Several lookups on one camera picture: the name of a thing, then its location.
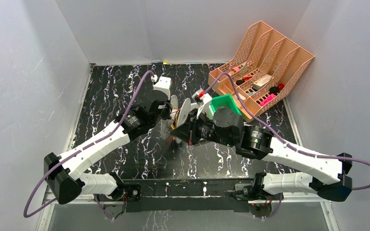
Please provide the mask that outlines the white perforated cable spool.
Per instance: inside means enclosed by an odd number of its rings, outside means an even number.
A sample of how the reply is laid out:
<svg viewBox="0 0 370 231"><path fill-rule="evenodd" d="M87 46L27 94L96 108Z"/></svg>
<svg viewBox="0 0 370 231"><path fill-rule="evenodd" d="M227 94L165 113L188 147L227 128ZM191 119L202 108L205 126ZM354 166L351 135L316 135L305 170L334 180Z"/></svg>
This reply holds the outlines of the white perforated cable spool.
<svg viewBox="0 0 370 231"><path fill-rule="evenodd" d="M182 140L176 137L173 137L170 132L175 129L177 126L182 125L186 119L188 113L191 111L191 100L186 98L182 105L179 105L178 97L176 95L171 96L171 106L172 112L169 118L161 119L161 137L168 141L171 138L171 141L175 141L179 144Z"/></svg>

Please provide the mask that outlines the green plastic bin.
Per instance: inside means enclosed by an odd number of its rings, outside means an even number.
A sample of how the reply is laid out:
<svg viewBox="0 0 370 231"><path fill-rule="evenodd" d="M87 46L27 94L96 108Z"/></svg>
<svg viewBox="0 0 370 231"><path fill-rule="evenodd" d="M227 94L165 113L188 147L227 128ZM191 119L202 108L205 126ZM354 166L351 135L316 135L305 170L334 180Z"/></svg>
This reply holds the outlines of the green plastic bin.
<svg viewBox="0 0 370 231"><path fill-rule="evenodd" d="M221 108L229 108L233 112L241 115L239 108L237 107L234 99L232 98L231 94L225 94L221 96L216 96L212 98L210 109L212 111L212 115Z"/></svg>

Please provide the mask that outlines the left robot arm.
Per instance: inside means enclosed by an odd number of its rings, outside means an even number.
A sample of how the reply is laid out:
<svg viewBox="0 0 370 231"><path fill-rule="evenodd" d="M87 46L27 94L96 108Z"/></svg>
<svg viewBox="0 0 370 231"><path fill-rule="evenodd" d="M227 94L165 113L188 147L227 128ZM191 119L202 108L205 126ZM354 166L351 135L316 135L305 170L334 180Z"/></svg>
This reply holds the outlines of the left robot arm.
<svg viewBox="0 0 370 231"><path fill-rule="evenodd" d="M146 134L160 120L169 119L171 101L154 100L150 105L136 104L127 116L117 116L101 132L73 150L44 158L45 181L59 204L67 204L80 195L102 194L121 200L133 185L126 185L116 173L89 174L86 170L115 149Z"/></svg>

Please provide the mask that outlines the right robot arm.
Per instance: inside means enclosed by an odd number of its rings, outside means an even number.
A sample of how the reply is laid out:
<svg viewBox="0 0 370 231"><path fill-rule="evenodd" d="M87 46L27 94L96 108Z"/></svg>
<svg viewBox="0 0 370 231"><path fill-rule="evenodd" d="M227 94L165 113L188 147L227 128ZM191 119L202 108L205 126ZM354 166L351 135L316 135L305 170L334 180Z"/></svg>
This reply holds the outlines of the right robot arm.
<svg viewBox="0 0 370 231"><path fill-rule="evenodd" d="M283 145L274 134L258 126L246 125L243 117L229 108L216 111L212 119L189 112L185 122L171 135L196 145L210 141L235 147L236 154L290 166L296 173L257 173L251 186L236 190L250 200L265 199L279 193L313 193L335 202L343 202L352 192L352 179L347 176L350 164L324 154L306 156Z"/></svg>

